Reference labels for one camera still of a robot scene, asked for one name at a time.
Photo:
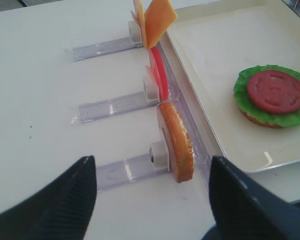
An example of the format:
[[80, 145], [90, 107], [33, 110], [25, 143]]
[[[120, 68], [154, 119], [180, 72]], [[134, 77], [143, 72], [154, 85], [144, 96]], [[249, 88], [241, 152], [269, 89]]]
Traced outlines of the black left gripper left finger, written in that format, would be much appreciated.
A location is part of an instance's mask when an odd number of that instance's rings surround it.
[[82, 240], [96, 198], [95, 158], [84, 156], [36, 194], [0, 213], [0, 240]]

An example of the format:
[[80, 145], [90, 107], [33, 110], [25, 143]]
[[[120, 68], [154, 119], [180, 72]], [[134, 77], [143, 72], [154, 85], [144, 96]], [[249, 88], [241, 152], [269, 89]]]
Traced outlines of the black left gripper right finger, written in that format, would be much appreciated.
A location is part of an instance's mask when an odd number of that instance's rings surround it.
[[300, 240], [300, 208], [221, 156], [211, 161], [209, 203], [219, 240]]

